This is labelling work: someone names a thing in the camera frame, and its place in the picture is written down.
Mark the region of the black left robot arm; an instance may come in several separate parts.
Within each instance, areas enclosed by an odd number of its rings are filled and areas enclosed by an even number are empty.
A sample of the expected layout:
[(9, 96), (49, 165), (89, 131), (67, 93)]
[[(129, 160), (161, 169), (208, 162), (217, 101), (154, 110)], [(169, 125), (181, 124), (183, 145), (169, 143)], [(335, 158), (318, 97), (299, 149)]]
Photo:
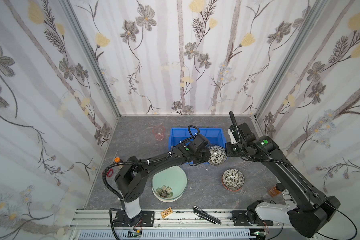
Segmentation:
[[(149, 177), (174, 166), (185, 163), (197, 166), (210, 159), (210, 141), (200, 133), (200, 129), (188, 126), (188, 130), (191, 128), (197, 133), (171, 147), (167, 153), (146, 159), (132, 156), (125, 162), (110, 164), (102, 172), (104, 185), (118, 197), (129, 225), (136, 225), (143, 218), (139, 197)], [(115, 189), (108, 183), (107, 172), (116, 166), (122, 166), (122, 169), (115, 176)]]

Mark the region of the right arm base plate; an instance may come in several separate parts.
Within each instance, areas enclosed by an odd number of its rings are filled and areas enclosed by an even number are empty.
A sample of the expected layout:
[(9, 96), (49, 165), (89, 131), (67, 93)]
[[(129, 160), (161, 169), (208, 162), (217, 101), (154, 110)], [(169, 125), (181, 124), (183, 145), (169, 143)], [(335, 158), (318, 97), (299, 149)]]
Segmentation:
[(232, 220), (235, 227), (257, 226), (259, 224), (253, 211), (232, 211)]

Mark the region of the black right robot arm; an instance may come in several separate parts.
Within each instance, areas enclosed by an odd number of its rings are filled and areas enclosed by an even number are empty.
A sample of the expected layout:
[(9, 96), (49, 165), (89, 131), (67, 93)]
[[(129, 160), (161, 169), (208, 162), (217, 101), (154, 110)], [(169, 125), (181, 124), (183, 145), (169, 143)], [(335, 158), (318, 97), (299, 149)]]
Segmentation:
[(312, 185), (291, 164), (276, 142), (268, 136), (256, 138), (247, 124), (238, 125), (230, 112), (231, 142), (226, 144), (229, 157), (261, 163), (268, 168), (291, 195), (292, 205), (271, 204), (261, 200), (247, 207), (246, 219), (252, 225), (273, 221), (292, 226), (306, 238), (313, 237), (341, 205), (334, 197), (327, 197)]

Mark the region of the black white patterned bowl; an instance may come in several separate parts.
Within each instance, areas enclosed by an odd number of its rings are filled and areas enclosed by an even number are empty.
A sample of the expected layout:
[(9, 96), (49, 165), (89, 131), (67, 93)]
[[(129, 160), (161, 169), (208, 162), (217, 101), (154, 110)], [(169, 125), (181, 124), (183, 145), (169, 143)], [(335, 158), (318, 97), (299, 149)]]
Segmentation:
[(210, 159), (208, 163), (214, 166), (223, 164), (227, 160), (226, 150), (218, 145), (212, 145), (210, 148)]

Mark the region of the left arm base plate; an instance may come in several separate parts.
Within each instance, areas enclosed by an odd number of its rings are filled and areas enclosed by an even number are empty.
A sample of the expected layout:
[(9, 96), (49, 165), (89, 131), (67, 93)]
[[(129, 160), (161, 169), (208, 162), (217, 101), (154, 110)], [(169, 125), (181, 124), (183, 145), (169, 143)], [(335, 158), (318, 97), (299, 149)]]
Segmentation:
[(114, 227), (153, 227), (154, 220), (154, 211), (142, 211), (130, 219), (125, 211), (117, 210), (115, 215), (112, 216), (112, 224)]

